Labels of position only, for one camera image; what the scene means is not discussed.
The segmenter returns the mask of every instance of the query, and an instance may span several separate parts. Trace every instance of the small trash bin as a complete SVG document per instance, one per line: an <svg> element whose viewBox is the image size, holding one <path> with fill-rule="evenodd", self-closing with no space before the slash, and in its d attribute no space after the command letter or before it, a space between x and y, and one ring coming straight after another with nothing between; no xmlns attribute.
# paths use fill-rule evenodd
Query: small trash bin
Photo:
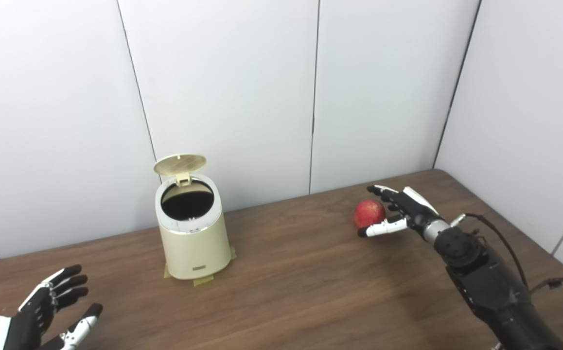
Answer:
<svg viewBox="0 0 563 350"><path fill-rule="evenodd" d="M156 211L167 270L180 280L212 275L232 256L217 186L192 173L205 164L200 155L172 155L154 166L157 174L170 176L157 190Z"/></svg>

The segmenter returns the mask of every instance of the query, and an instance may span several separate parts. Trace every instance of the robotic arm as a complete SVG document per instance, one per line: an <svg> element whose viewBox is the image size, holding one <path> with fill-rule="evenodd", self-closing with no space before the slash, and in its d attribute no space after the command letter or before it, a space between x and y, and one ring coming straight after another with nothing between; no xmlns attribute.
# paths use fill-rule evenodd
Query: robotic arm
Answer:
<svg viewBox="0 0 563 350"><path fill-rule="evenodd" d="M398 192L385 186L369 186L388 208L400 215L360 228L359 237L371 237L411 228L446 263L446 272L476 317L486 323L506 350L563 350L559 339L541 319L528 287L506 266L488 244L448 224L426 199L412 188Z"/></svg>
<svg viewBox="0 0 563 350"><path fill-rule="evenodd" d="M20 304L13 317L0 316L0 350L74 350L88 335L102 312L101 304L92 304L81 319L45 344L41 337L50 327L54 314L75 304L88 289L86 275L77 264L62 268L38 284Z"/></svg>

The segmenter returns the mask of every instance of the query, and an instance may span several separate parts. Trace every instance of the cable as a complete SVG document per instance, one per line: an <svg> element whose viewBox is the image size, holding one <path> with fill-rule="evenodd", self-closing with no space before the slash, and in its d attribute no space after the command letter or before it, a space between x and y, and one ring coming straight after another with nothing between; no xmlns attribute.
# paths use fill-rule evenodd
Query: cable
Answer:
<svg viewBox="0 0 563 350"><path fill-rule="evenodd" d="M534 286L534 288L532 288L530 290L530 294L533 294L534 292L536 292L537 290L543 288L544 286L549 286L550 289L555 289L555 288L559 288L560 286L562 286L563 284L563 277L556 277L554 279L546 279L545 281L537 284L536 286Z"/></svg>
<svg viewBox="0 0 563 350"><path fill-rule="evenodd" d="M473 217L473 218L477 219L478 221L485 224L488 228L490 228L493 232L495 232L495 234L498 237L500 237L500 240L502 241L504 246L506 246L506 249L508 249L510 256L513 257L513 261L515 261L515 266L517 266L517 271L519 271L519 277L521 277L521 282L524 284L524 286L526 286L526 288L528 288L528 281L526 281L526 274L524 273L524 269L521 268L521 264L519 263L519 259L517 258L517 254L515 254L515 251L513 250L513 248L510 247L510 244L509 244L509 242L506 241L506 238L504 238L504 235L502 235L502 233L497 229L497 227L495 227L494 224L491 224L491 222L488 221L482 215L476 215L475 213L465 213L465 216L469 216L469 217Z"/></svg>

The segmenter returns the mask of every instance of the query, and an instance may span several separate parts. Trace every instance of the masking tape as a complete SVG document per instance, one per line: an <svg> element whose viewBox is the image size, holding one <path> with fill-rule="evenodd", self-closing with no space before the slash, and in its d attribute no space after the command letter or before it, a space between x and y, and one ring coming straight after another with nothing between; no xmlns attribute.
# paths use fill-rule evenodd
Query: masking tape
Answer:
<svg viewBox="0 0 563 350"><path fill-rule="evenodd" d="M214 279L214 275L210 275L210 276L206 276L206 277L202 277L201 279L194 279L193 280L193 286L197 287L200 284L206 283L206 282L210 282Z"/></svg>

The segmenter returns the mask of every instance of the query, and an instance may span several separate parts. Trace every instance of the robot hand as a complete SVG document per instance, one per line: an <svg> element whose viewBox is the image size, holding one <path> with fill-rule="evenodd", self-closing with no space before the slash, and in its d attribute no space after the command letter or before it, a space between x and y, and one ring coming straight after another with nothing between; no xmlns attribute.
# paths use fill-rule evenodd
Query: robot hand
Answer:
<svg viewBox="0 0 563 350"><path fill-rule="evenodd" d="M66 332L41 344L41 337L50 327L54 314L88 294L80 287L86 275L79 275L77 264L62 268L38 284L20 304L14 317L0 316L0 350L74 350L81 343L102 312L101 304L92 304L81 319Z"/></svg>
<svg viewBox="0 0 563 350"><path fill-rule="evenodd" d="M386 186L368 186L368 191L379 195L384 202L390 202L388 209L400 214L372 226L360 228L359 237L372 237L384 233L392 233L411 228L418 232L426 241L434 241L433 231L449 227L437 210L412 188L406 187L402 192Z"/></svg>

